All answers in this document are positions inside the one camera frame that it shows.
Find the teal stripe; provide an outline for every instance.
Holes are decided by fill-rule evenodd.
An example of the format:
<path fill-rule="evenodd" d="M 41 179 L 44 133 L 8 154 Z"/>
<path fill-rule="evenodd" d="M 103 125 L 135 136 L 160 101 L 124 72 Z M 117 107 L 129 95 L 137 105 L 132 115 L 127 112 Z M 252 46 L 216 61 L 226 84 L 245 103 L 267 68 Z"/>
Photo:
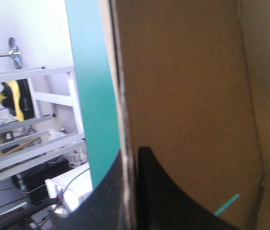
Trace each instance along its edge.
<path fill-rule="evenodd" d="M 228 200 L 221 208 L 219 208 L 214 215 L 219 216 L 224 210 L 226 210 L 232 203 L 234 203 L 239 198 L 239 194 L 234 195 L 231 199 Z"/>
<path fill-rule="evenodd" d="M 120 149 L 116 100 L 98 0 L 66 0 L 90 172 L 96 188 Z"/>

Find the white metal rack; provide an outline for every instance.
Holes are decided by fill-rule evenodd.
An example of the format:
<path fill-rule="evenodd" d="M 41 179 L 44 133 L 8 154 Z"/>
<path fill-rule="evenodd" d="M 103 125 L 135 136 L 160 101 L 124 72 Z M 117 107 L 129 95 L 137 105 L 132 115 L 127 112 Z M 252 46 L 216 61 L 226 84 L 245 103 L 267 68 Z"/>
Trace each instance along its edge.
<path fill-rule="evenodd" d="M 33 78 L 41 77 L 41 76 L 46 77 L 46 76 L 51 76 L 54 74 L 61 74 L 61 73 L 67 74 L 67 83 L 68 83 L 68 88 L 69 88 L 68 96 L 34 91 L 34 87 L 32 84 Z M 80 105 L 79 105 L 79 96 L 78 96 L 77 83 L 76 83 L 76 78 L 75 78 L 75 73 L 74 73 L 74 67 L 66 66 L 66 67 L 49 68 L 49 69 L 45 69 L 43 67 L 37 67 L 37 68 L 30 68 L 30 69 L 16 69 L 16 70 L 11 70 L 11 71 L 0 72 L 0 82 L 20 80 L 20 79 L 28 80 L 28 84 L 29 84 L 31 96 L 32 96 L 32 101 L 33 101 L 33 106 L 34 106 L 35 118 L 0 127 L 0 134 L 17 129 L 19 127 L 25 127 L 25 126 L 43 122 L 49 119 L 53 119 L 52 115 L 42 115 L 41 111 L 39 110 L 38 101 L 61 104 L 61 105 L 72 107 L 74 118 L 76 121 L 77 131 L 74 133 L 70 133 L 62 137 L 32 146 L 30 148 L 23 149 L 13 154 L 0 157 L 0 170 L 10 167 L 17 163 L 21 163 L 25 160 L 34 158 L 28 162 L 21 163 L 17 166 L 14 166 L 3 172 L 0 172 L 0 181 L 8 177 L 11 177 L 15 174 L 18 174 L 20 172 L 23 172 L 27 169 L 30 169 L 38 164 L 49 161 L 67 152 L 70 152 L 72 150 L 75 150 L 79 147 L 84 146 L 83 139 L 85 138 L 85 136 L 84 136 L 83 122 L 82 122 L 82 116 L 81 116 Z M 19 139 L 1 144 L 0 150 L 19 144 L 19 143 L 26 142 L 36 137 L 47 135 L 49 134 L 49 132 L 50 130 L 44 130 L 44 131 L 34 133 L 23 138 L 19 138 Z"/>

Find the power cord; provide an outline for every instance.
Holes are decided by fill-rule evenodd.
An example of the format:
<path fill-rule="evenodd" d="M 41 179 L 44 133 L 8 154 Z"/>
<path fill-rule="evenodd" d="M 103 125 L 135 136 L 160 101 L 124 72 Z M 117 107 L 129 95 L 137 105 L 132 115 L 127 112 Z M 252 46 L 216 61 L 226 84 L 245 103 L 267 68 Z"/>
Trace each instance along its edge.
<path fill-rule="evenodd" d="M 79 176 L 81 176 L 83 173 L 85 173 L 86 171 L 88 171 L 90 168 L 84 170 L 83 172 L 81 172 L 79 175 L 77 175 L 76 177 L 74 177 L 65 187 L 64 190 L 61 191 L 61 193 L 57 196 L 59 202 L 57 203 L 56 207 L 53 209 L 53 211 L 51 212 L 51 214 L 48 215 L 48 217 L 43 221 L 43 223 L 38 226 L 39 229 L 41 229 L 42 226 L 44 226 L 45 223 L 47 223 L 48 220 L 50 220 L 50 218 L 54 215 L 54 212 L 57 210 L 57 208 L 61 205 L 61 203 L 63 202 L 64 199 L 64 193 L 67 191 L 68 187 L 71 185 L 72 182 L 74 182 Z"/>

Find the white wall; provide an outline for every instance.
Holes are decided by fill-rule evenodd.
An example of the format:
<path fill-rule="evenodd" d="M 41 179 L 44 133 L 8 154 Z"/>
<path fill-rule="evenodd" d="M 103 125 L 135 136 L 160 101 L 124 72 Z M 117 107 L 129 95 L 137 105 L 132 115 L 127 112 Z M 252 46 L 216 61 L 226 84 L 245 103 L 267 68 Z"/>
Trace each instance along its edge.
<path fill-rule="evenodd" d="M 21 46 L 23 68 L 73 65 L 64 0 L 0 0 L 0 49 L 3 51 L 8 50 L 10 37 Z M 0 71 L 10 69 L 14 69 L 10 59 L 0 58 Z M 36 91 L 68 94 L 64 74 L 39 78 L 35 83 L 38 83 L 34 84 Z M 58 114 L 55 128 L 74 131 L 71 108 L 57 105 L 54 112 Z"/>

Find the metal rod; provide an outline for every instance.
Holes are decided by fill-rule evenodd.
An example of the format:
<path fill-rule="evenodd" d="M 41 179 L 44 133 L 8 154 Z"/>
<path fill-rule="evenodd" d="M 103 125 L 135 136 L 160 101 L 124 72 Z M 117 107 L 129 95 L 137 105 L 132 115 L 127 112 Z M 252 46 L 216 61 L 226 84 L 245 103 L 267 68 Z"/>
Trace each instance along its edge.
<path fill-rule="evenodd" d="M 29 162 L 23 163 L 23 164 L 21 164 L 19 166 L 16 166 L 16 167 L 8 169 L 8 170 L 6 170 L 4 172 L 1 172 L 0 173 L 0 181 L 6 179 L 8 177 L 11 177 L 11 176 L 13 176 L 15 174 L 21 173 L 21 172 L 23 172 L 25 170 L 28 170 L 28 169 L 30 169 L 32 167 L 35 167 L 38 164 L 49 161 L 49 160 L 51 160 L 51 159 L 53 159 L 55 157 L 61 156 L 61 155 L 65 154 L 65 153 L 67 153 L 67 152 L 70 152 L 70 151 L 74 150 L 74 149 L 77 149 L 78 147 L 82 146 L 83 143 L 84 143 L 84 141 L 80 140 L 77 143 L 71 144 L 71 145 L 66 146 L 66 147 L 64 147 L 62 149 L 53 151 L 53 152 L 48 153 L 48 154 L 46 154 L 44 156 L 41 156 L 39 158 L 36 158 L 34 160 L 31 160 Z"/>
<path fill-rule="evenodd" d="M 39 145 L 35 145 L 27 149 L 23 149 L 19 152 L 15 152 L 13 154 L 0 157 L 0 169 L 4 169 L 13 164 L 17 164 L 19 162 L 28 160 L 32 157 L 36 157 L 38 155 L 54 150 L 56 148 L 63 147 L 82 138 L 84 138 L 83 134 L 78 134 L 77 132 L 74 132 L 67 134 L 66 136 L 41 143 Z"/>
<path fill-rule="evenodd" d="M 32 70 L 38 70 L 38 69 L 43 69 L 44 67 L 33 67 L 33 68 L 25 68 L 25 69 L 13 69 L 13 70 L 8 70 L 4 72 L 0 72 L 0 75 L 3 74 L 11 74 L 11 73 L 22 73 L 22 72 L 27 72 L 27 71 L 32 71 Z"/>
<path fill-rule="evenodd" d="M 0 134 L 12 131 L 12 130 L 17 129 L 17 128 L 21 128 L 21 127 L 33 125 L 33 124 L 36 124 L 36 123 L 40 123 L 40 122 L 43 122 L 43 121 L 47 121 L 47 120 L 50 120 L 52 118 L 53 118 L 53 115 L 47 114 L 47 115 L 44 115 L 44 116 L 42 116 L 40 118 L 32 118 L 32 119 L 28 119 L 28 120 L 25 120 L 25 121 L 12 123 L 10 125 L 0 127 Z"/>
<path fill-rule="evenodd" d="M 52 74 L 59 73 L 68 73 L 74 71 L 74 66 L 65 66 L 65 67 L 57 67 L 57 68 L 48 68 L 48 69 L 36 69 L 26 72 L 17 72 L 17 73 L 7 73 L 0 74 L 0 82 L 12 81 L 12 80 L 20 80 L 27 78 L 35 78 L 41 76 L 47 76 Z"/>
<path fill-rule="evenodd" d="M 20 143 L 27 142 L 29 140 L 32 140 L 34 138 L 41 137 L 43 135 L 47 135 L 48 133 L 49 133 L 49 130 L 45 130 L 45 131 L 42 131 L 42 132 L 31 134 L 31 135 L 26 136 L 26 137 L 23 137 L 23 138 L 18 138 L 18 139 L 9 141 L 7 143 L 1 144 L 0 145 L 0 150 L 6 149 L 6 148 L 11 147 L 11 146 L 14 146 L 14 145 L 18 145 Z"/>

